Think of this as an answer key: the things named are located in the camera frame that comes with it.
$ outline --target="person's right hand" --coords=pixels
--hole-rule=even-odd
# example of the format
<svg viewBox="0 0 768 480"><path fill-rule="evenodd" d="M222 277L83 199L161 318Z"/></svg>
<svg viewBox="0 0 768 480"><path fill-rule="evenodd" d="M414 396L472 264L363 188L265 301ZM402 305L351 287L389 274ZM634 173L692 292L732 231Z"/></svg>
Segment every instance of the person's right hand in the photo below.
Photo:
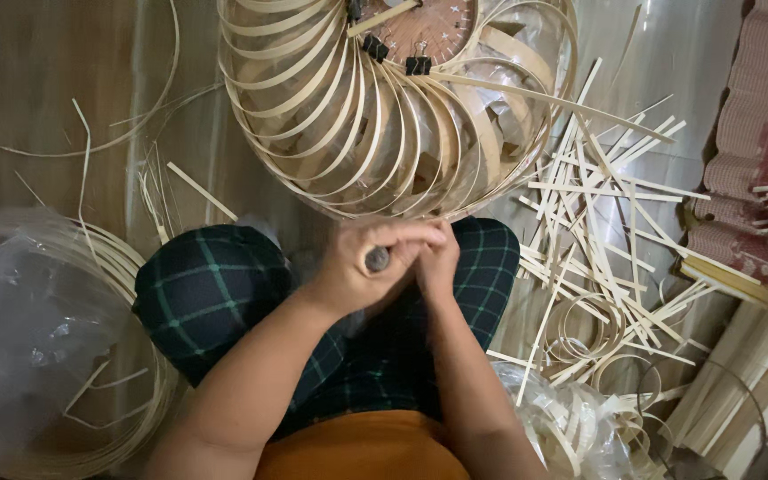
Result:
<svg viewBox="0 0 768 480"><path fill-rule="evenodd" d="M461 249L452 232L452 225L445 220L430 222L445 235L445 242L423 245L417 257L417 282L426 300L452 296L452 282Z"/></svg>
<svg viewBox="0 0 768 480"><path fill-rule="evenodd" d="M418 220L344 221L325 254L322 268L302 287L310 301L335 316L334 321L376 303L413 265L420 248L446 243L435 224ZM366 270L366 254L387 247L390 262L383 271Z"/></svg>

